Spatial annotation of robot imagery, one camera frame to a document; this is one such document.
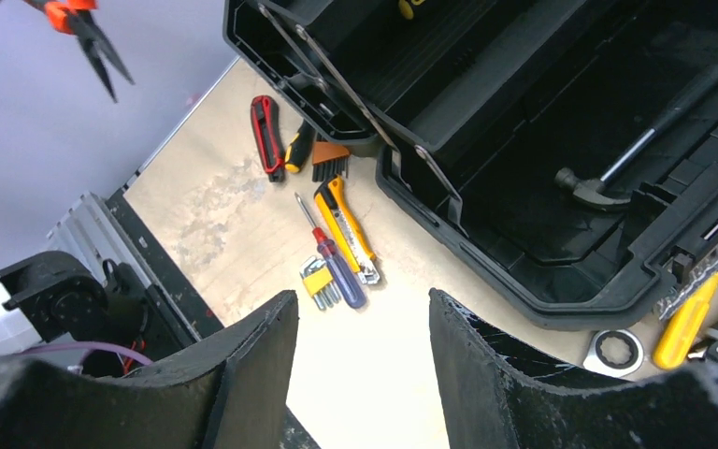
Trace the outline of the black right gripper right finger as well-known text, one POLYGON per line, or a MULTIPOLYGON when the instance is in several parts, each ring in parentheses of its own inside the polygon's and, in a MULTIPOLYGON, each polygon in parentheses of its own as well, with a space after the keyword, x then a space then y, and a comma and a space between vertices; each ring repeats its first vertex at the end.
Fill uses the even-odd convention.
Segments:
POLYGON ((438 392, 453 448, 718 448, 718 364, 640 381, 561 361, 429 293, 438 392))

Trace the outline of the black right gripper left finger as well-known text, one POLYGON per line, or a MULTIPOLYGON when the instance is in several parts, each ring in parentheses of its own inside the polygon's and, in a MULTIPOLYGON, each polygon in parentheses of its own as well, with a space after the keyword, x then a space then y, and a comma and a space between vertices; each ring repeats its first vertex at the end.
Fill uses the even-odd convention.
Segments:
POLYGON ((276 448, 298 329, 294 291, 124 378, 0 357, 0 448, 276 448))

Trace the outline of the red blue small screwdriver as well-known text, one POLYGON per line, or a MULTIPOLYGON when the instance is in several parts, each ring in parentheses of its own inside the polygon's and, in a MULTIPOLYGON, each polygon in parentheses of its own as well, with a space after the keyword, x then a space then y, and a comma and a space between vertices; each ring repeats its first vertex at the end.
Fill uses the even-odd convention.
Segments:
POLYGON ((355 310, 361 309, 366 305, 366 295, 358 279, 337 249, 335 242, 316 224, 303 198, 298 193, 294 193, 294 197, 312 228, 311 233, 317 242, 318 253, 331 273, 337 289, 349 307, 355 310))

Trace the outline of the orange utility knife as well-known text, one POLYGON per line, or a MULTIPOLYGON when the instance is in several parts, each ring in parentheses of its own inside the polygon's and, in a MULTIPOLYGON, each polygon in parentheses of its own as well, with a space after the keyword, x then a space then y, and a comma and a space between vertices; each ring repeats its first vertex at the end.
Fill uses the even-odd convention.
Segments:
POLYGON ((344 187, 345 182, 340 175, 323 181, 313 196, 315 205, 360 283, 378 284, 381 281, 381 273, 375 266, 376 255, 348 205, 344 187))

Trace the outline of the steel claw hammer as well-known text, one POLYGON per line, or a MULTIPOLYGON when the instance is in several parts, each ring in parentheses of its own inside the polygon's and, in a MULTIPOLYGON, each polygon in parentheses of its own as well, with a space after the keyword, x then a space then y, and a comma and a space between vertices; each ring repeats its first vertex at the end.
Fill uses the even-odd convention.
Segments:
POLYGON ((613 163, 597 178, 580 179, 569 167, 558 170, 554 176, 556 186, 567 192, 580 204, 603 212, 624 210, 630 198, 613 198, 604 191, 616 175, 624 169, 657 137, 664 134, 705 95, 718 85, 718 65, 709 65, 696 74, 667 103, 659 115, 613 163))

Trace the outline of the black plastic toolbox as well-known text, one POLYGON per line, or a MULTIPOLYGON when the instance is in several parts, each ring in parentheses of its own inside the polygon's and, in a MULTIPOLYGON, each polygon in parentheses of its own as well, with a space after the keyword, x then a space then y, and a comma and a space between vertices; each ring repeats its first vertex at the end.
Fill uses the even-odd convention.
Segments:
POLYGON ((718 254, 718 85, 599 177, 718 65, 718 1, 229 1, 223 38, 324 138, 380 137, 378 186, 534 324, 627 327, 718 254))

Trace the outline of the short black yellow screwdriver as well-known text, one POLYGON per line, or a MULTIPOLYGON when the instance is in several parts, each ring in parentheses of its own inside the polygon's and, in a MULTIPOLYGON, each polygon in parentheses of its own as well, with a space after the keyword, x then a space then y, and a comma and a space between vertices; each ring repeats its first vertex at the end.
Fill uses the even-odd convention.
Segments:
POLYGON ((425 0, 398 0, 397 7, 402 17, 411 21, 424 12, 425 3, 425 0))

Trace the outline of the yellow black pliers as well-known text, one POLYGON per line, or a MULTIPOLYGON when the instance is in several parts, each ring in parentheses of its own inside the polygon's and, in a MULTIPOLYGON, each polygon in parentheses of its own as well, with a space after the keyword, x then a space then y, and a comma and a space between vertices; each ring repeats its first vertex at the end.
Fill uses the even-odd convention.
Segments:
POLYGON ((114 103, 118 102, 118 98, 105 61, 111 63, 129 84, 135 83, 121 56, 93 17, 93 11, 98 8, 96 1, 27 0, 26 4, 41 12, 55 31, 76 38, 82 53, 114 103))

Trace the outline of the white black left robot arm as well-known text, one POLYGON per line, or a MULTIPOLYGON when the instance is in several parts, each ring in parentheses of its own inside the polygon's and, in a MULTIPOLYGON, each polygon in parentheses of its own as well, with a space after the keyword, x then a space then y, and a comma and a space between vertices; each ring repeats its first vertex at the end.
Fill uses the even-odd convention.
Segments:
POLYGON ((0 355, 78 352, 71 371, 93 377, 149 365, 146 289, 125 263, 105 259, 101 269, 104 280, 62 251, 0 269, 0 355))

